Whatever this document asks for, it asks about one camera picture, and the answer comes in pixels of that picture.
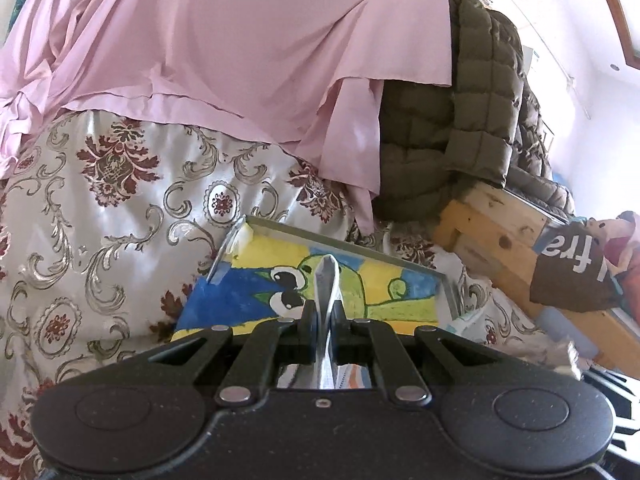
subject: pink sheet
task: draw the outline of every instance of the pink sheet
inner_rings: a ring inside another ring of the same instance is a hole
[[[61,107],[97,108],[276,142],[353,187],[367,233],[381,80],[450,84],[449,3],[27,0],[0,70],[0,176]]]

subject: white satin bedspread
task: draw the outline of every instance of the white satin bedspread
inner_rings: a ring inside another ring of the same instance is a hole
[[[390,224],[361,236],[344,186],[280,147],[206,128],[65,114],[20,156],[0,212],[1,479],[42,466],[29,416],[44,389],[170,338],[241,214],[439,270],[467,313],[450,330],[467,338],[548,342],[455,254]]]

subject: round pad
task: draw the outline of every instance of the round pad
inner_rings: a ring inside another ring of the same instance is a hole
[[[485,385],[454,386],[442,399],[440,420],[460,448],[493,468],[571,472],[605,452],[613,410],[595,388],[558,382],[509,386],[496,376]]]
[[[89,428],[121,431],[139,425],[151,411],[146,395],[128,388],[105,388],[78,402],[76,415]]]
[[[34,407],[31,427],[43,455],[82,473],[150,468],[192,442],[205,421],[191,386],[61,384]]]
[[[495,399],[494,410],[517,430],[552,430],[569,417],[569,405],[562,397],[538,388],[506,392]]]

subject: wooden frame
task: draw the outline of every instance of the wooden frame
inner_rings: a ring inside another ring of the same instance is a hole
[[[625,55],[625,62],[632,68],[640,70],[640,57],[636,56],[633,42],[631,40],[631,33],[629,32],[629,26],[626,22],[625,11],[622,8],[620,0],[606,0],[609,5],[609,10],[613,17],[613,22],[616,24],[616,30],[620,37],[620,43],[622,44],[622,52]]]
[[[537,253],[532,246],[555,218],[504,190],[479,182],[440,216],[433,241],[489,277],[533,321],[545,307],[529,299]],[[609,311],[561,313],[599,349],[595,361],[640,379],[640,339]]]

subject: white letters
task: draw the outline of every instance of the white letters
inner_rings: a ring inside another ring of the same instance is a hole
[[[542,254],[544,254],[545,256],[558,256],[558,254],[560,254],[558,247],[562,247],[563,245],[564,237],[557,236],[553,240],[551,240],[551,243],[548,246],[545,247],[545,249],[542,251]]]
[[[578,274],[582,274],[587,265],[591,263],[591,259],[589,254],[591,253],[591,240],[593,240],[589,235],[584,237],[584,250],[580,256],[576,256],[575,259],[578,260],[578,265],[574,266],[574,272]]]
[[[601,282],[604,280],[605,275],[607,274],[607,259],[602,259],[602,265],[600,266],[600,272],[598,273],[598,281]]]
[[[578,235],[575,235],[571,240],[571,246],[566,250],[560,253],[561,258],[573,258],[575,255],[575,249],[578,247]]]

